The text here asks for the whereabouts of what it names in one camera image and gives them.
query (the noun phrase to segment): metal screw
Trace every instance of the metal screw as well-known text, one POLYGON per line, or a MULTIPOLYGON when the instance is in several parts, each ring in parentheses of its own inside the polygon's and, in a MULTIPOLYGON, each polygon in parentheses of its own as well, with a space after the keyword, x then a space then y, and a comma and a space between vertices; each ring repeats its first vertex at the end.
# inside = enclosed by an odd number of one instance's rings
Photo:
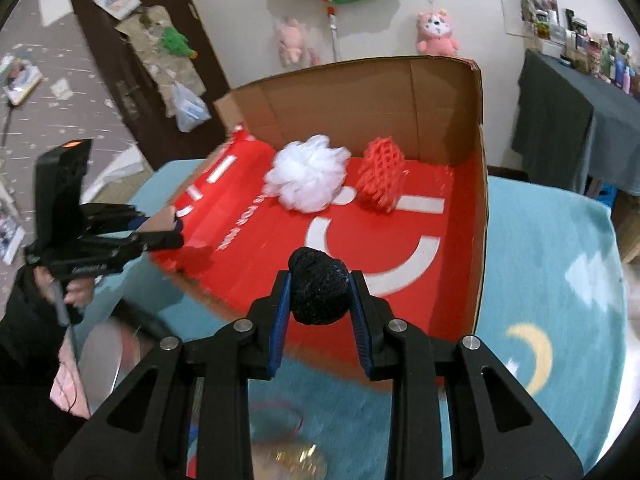
POLYGON ((179 343, 180 342, 178 341, 177 337, 174 337, 174 336, 165 337, 160 342, 160 348, 162 350, 173 350, 178 346, 179 343))
POLYGON ((406 330, 406 321, 404 319, 392 319, 389 321, 389 330, 393 332, 404 332, 406 330))
POLYGON ((234 330, 236 332, 249 332, 254 327, 254 324, 250 319, 238 319, 234 323, 234 330))
POLYGON ((465 335, 462 338, 462 344, 469 350, 478 350, 480 348, 480 340, 474 335, 465 335))

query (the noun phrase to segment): green toy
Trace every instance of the green toy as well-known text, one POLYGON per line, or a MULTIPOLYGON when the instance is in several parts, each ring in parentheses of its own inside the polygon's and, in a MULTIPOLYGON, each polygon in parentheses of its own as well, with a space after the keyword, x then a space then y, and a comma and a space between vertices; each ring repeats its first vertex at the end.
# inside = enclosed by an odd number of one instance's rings
POLYGON ((174 56, 185 56, 191 59, 196 59, 198 53, 195 50, 189 48, 189 40, 180 34, 175 27, 167 27, 162 32, 162 46, 169 54, 174 56))

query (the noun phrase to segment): pink cloth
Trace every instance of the pink cloth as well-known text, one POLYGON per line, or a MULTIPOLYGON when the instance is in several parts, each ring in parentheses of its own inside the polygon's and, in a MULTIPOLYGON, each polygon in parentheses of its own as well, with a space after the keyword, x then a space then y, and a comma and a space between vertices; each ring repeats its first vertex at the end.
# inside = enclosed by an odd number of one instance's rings
POLYGON ((60 368, 51 387, 50 399, 64 412, 89 418, 89 408, 68 331, 60 348, 59 359, 60 368))

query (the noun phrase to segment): table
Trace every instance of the table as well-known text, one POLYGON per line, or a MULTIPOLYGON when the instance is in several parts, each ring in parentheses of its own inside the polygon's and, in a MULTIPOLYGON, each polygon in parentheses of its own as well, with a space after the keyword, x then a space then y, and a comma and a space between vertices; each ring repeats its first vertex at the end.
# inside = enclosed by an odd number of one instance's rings
MULTIPOLYGON (((132 203, 148 214, 157 212, 198 163, 169 163, 132 203)), ((622 265, 608 210, 574 193, 501 178, 490 178, 488 191, 477 334, 534 391, 590 468, 609 431, 625 361, 622 265)), ((121 297, 157 314, 184 340, 212 335, 225 324, 143 256, 100 284, 76 327, 80 346, 121 297)), ((389 394, 285 357, 271 383, 250 384, 250 402, 270 400, 303 410, 301 438, 327 455, 332 479, 383 478, 389 394)), ((441 413, 445 418, 444 403, 441 413)))
POLYGON ((512 148, 530 181, 583 193, 587 176, 640 195, 640 103, 527 50, 512 148))

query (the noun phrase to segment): gray table cloth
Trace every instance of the gray table cloth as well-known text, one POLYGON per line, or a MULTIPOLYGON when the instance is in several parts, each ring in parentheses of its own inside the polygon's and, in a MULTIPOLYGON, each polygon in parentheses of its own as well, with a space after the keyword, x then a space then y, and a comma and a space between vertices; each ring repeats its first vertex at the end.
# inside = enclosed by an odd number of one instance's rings
POLYGON ((640 103, 527 50, 511 147, 532 182, 584 192, 588 175, 640 195, 640 103))

